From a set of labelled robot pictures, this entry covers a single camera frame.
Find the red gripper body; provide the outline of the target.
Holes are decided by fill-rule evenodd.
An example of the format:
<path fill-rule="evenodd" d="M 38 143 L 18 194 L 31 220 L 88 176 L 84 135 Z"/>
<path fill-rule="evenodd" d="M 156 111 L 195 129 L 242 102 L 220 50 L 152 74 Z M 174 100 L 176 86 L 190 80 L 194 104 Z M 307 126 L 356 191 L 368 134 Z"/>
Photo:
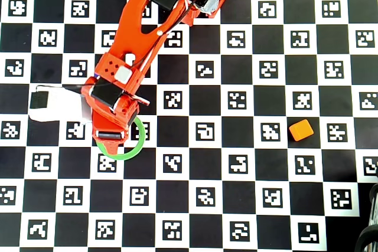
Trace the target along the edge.
<path fill-rule="evenodd" d="M 129 94 L 115 84 L 84 84 L 81 93 L 92 111 L 93 137 L 106 146 L 126 142 L 139 105 L 150 101 Z"/>

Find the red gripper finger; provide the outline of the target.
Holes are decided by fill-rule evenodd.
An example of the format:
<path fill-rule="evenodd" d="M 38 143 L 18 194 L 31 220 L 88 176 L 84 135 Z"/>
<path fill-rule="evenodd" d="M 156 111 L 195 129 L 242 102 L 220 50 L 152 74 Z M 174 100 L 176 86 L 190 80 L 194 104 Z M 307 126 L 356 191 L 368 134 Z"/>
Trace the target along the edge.
<path fill-rule="evenodd" d="M 101 152 L 106 156 L 118 156 L 119 144 L 101 144 Z"/>

